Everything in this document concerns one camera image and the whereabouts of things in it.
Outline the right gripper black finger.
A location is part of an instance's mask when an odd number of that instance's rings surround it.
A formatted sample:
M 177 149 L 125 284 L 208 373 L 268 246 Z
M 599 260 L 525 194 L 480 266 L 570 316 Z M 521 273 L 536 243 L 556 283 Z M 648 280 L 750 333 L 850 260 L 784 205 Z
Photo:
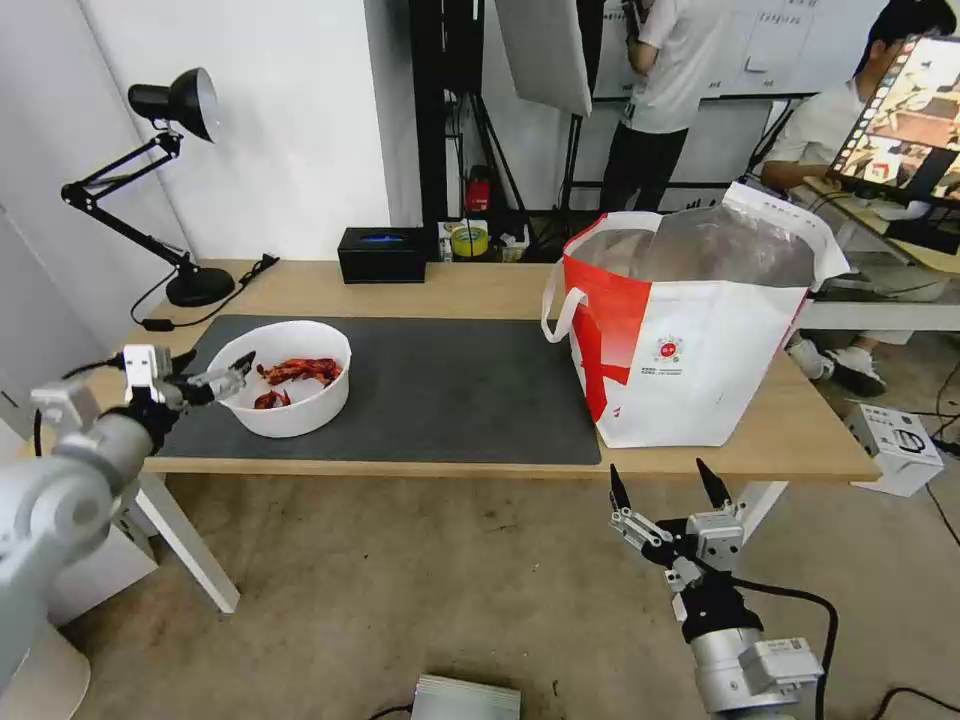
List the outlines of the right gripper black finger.
M 633 511 L 626 487 L 613 463 L 609 465 L 609 476 L 612 506 L 610 525 L 648 561 L 674 561 L 673 534 L 643 514 Z
M 701 459 L 696 459 L 697 470 L 710 502 L 710 517 L 716 522 L 741 522 L 742 508 L 733 501 L 723 480 Z

